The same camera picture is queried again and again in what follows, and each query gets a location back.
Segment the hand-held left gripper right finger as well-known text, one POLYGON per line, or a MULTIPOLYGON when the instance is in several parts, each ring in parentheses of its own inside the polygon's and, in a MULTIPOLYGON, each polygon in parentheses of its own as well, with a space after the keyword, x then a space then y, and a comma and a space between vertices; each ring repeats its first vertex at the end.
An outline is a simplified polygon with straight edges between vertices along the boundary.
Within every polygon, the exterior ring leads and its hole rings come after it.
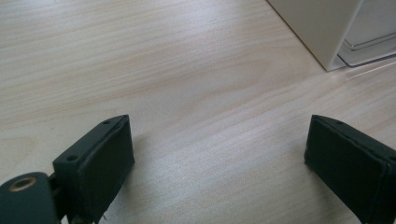
POLYGON ((361 223, 396 221, 396 150, 343 121, 314 115, 304 162, 361 223))

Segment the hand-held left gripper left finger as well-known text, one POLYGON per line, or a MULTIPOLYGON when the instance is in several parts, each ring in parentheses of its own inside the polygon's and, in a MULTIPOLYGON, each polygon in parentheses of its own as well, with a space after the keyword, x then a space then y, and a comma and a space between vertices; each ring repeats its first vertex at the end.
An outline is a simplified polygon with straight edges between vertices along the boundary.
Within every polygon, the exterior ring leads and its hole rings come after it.
POLYGON ((53 161, 70 221, 97 223, 134 164, 130 118, 104 120, 53 161))

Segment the clear plastic drawer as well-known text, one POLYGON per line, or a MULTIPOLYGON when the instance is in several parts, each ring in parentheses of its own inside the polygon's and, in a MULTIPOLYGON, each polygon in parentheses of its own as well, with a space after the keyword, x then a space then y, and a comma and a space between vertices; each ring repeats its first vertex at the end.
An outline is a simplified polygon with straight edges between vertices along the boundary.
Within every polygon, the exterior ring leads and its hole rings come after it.
POLYGON ((396 0, 363 0, 338 57, 349 67, 396 57, 396 0))

